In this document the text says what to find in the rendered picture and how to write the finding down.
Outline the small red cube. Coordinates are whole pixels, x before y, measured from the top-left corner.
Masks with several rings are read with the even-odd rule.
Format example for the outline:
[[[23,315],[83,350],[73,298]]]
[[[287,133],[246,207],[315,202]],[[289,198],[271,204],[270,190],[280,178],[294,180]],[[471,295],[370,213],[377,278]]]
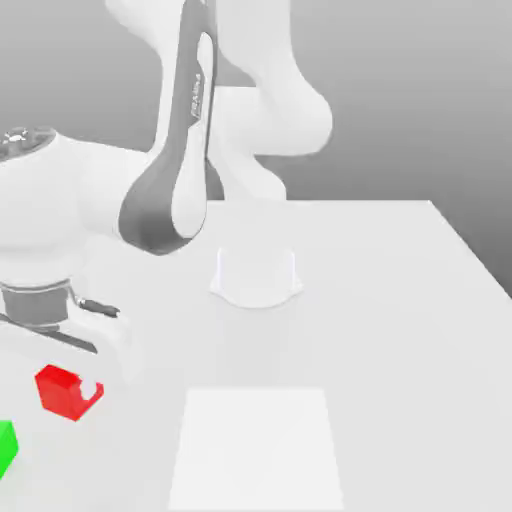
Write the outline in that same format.
[[[80,394],[80,376],[55,365],[46,365],[34,376],[44,409],[77,422],[104,395],[104,386],[97,382],[97,391],[84,401]]]

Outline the small green cube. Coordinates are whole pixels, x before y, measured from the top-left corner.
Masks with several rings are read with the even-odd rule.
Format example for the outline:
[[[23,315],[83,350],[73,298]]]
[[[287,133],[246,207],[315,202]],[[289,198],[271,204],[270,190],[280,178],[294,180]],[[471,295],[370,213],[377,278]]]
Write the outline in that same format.
[[[19,450],[13,423],[0,420],[0,479],[11,466]]]

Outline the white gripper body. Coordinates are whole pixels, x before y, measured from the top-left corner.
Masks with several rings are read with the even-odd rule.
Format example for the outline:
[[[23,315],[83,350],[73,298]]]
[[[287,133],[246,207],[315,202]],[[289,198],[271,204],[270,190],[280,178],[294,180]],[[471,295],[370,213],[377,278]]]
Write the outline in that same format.
[[[105,385],[129,382],[126,350],[87,330],[74,332],[61,325],[58,330],[41,331],[0,314],[0,351],[18,353]]]

